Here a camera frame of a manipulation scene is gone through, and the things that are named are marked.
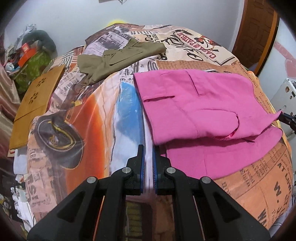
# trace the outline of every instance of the pink garment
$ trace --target pink garment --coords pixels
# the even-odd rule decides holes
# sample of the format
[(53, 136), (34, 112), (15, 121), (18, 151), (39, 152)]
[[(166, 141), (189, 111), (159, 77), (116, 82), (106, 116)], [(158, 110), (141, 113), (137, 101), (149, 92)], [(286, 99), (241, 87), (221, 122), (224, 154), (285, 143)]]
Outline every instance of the pink garment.
[(213, 179), (262, 158), (282, 130), (271, 126), (253, 85), (238, 74), (195, 69), (135, 73), (156, 145), (165, 144), (172, 166)]

